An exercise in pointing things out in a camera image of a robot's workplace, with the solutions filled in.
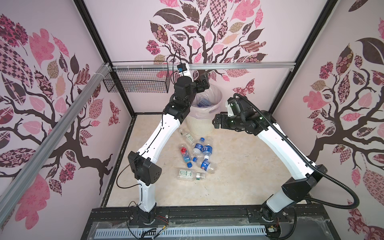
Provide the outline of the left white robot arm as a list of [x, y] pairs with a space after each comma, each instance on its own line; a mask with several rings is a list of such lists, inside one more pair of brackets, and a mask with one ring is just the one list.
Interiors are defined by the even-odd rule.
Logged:
[[138, 214], [146, 224], [152, 223], [156, 215], [155, 183], [162, 173], [162, 168], [156, 162], [160, 153], [190, 113], [196, 95], [209, 88], [207, 74], [197, 80], [190, 76], [179, 77], [174, 85], [175, 92], [163, 110], [157, 128], [137, 152], [131, 151], [128, 155], [131, 170], [139, 184]]

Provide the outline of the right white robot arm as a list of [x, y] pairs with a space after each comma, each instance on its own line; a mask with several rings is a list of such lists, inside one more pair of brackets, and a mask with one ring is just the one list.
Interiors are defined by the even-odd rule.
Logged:
[[318, 169], [325, 174], [327, 169], [309, 161], [307, 157], [301, 158], [300, 151], [295, 151], [284, 139], [284, 135], [279, 135], [280, 126], [273, 118], [267, 116], [265, 111], [251, 113], [244, 117], [239, 115], [216, 114], [212, 124], [216, 129], [234, 130], [236, 132], [245, 131], [261, 139], [279, 157], [291, 174], [291, 178], [286, 181], [279, 191], [269, 197], [261, 207], [261, 216], [266, 222], [272, 222], [276, 215], [284, 208], [293, 206], [308, 195], [308, 193], [321, 180], [322, 176], [316, 173]]

